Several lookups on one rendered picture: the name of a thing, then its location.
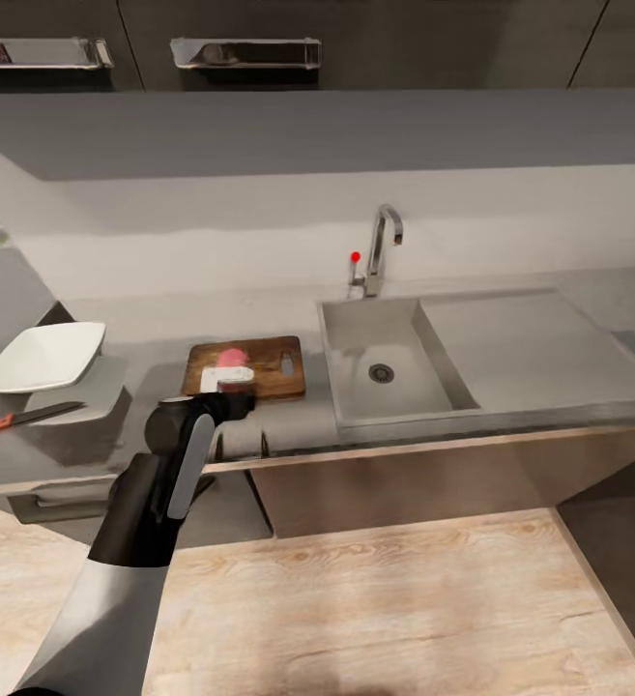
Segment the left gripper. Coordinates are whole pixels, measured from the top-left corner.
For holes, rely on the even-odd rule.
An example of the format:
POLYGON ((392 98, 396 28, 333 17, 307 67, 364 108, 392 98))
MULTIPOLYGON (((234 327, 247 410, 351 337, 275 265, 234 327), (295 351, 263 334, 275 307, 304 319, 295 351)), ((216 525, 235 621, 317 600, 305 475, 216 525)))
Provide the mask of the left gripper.
POLYGON ((254 411, 255 395, 247 395, 245 392, 203 392, 199 387, 199 395, 205 395, 219 408, 218 425, 225 421, 242 421, 247 418, 247 413, 254 411))

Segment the vidalia onion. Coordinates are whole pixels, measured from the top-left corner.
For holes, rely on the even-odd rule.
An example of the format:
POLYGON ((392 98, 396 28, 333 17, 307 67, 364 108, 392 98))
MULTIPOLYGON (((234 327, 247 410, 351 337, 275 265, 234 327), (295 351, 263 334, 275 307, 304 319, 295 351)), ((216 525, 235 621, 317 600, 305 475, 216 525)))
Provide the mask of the vidalia onion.
POLYGON ((227 352, 222 352, 222 356, 216 360, 216 365, 240 366, 240 363, 247 363, 242 356, 249 356, 243 348, 232 348, 227 352))

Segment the parer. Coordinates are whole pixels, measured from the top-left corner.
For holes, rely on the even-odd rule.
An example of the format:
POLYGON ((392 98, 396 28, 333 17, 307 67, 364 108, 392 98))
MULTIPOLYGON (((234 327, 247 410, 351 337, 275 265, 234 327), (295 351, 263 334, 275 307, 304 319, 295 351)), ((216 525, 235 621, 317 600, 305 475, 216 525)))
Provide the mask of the parer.
POLYGON ((52 404, 52 406, 44 406, 39 408, 39 410, 31 410, 31 412, 25 412, 24 414, 9 414, 4 418, 0 418, 0 428, 12 427, 14 423, 19 423, 20 421, 34 420, 35 418, 40 418, 41 416, 46 416, 46 414, 52 414, 53 412, 61 412, 62 410, 67 410, 73 406, 77 406, 82 402, 71 401, 71 402, 60 402, 60 404, 52 404))

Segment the cutting board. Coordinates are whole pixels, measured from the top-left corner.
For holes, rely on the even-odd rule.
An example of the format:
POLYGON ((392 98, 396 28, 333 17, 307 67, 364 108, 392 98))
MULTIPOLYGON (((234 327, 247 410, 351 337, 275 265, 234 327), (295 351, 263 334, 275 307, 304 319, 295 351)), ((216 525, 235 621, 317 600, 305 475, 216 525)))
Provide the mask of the cutting board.
POLYGON ((202 370, 209 367, 226 367, 216 365, 216 360, 222 352, 232 348, 243 348, 249 356, 242 356, 247 362, 240 366, 253 370, 254 381, 251 383, 219 384, 223 392, 245 392, 255 395, 255 401, 297 397, 305 394, 305 378, 300 339, 297 336, 270 337, 250 340, 232 340, 229 342, 198 344, 192 347, 188 358, 188 366, 182 396, 199 395, 202 370), (292 357, 293 373, 283 375, 281 357, 292 357))

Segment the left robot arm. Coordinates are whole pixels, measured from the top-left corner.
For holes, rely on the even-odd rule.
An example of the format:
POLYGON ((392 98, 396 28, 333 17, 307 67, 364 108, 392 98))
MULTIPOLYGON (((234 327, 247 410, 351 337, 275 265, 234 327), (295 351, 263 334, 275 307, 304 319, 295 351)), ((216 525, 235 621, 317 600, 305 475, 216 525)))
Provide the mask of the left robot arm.
POLYGON ((141 696, 164 582, 215 429, 254 411, 243 366, 202 370, 199 395, 162 399, 62 610, 7 696, 141 696))

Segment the bowl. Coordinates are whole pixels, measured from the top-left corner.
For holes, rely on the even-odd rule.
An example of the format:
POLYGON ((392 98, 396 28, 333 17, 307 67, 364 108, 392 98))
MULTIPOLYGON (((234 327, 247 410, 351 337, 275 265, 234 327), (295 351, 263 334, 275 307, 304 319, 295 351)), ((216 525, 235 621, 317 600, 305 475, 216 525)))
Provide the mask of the bowl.
POLYGON ((30 328, 1 353, 0 393, 47 392, 78 385, 106 333, 104 322, 30 328))

